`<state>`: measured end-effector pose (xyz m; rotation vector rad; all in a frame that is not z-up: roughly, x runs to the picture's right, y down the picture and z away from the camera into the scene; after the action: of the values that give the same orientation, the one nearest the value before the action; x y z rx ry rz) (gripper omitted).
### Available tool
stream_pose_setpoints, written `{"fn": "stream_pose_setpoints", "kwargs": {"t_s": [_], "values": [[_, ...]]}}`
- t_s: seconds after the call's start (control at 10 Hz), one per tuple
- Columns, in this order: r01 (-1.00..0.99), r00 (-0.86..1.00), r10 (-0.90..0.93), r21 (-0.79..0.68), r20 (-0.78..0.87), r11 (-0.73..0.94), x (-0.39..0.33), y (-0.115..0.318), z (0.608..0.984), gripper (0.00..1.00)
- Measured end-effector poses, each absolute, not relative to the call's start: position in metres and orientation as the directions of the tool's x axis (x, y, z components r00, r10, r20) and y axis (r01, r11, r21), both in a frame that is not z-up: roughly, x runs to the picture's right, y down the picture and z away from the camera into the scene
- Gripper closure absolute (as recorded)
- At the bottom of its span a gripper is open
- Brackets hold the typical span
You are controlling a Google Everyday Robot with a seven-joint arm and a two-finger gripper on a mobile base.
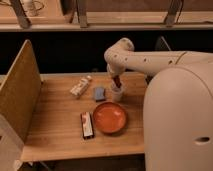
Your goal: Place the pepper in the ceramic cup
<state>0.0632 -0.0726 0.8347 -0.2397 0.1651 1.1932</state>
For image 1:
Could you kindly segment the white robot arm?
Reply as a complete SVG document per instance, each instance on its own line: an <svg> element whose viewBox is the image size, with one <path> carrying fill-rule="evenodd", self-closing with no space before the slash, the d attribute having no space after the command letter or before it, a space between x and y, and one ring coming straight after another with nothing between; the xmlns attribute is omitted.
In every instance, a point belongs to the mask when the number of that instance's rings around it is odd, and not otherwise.
<svg viewBox="0 0 213 171"><path fill-rule="evenodd" d="M150 76L143 102L146 171L213 171L213 53L136 52L122 38L104 52L118 78Z"/></svg>

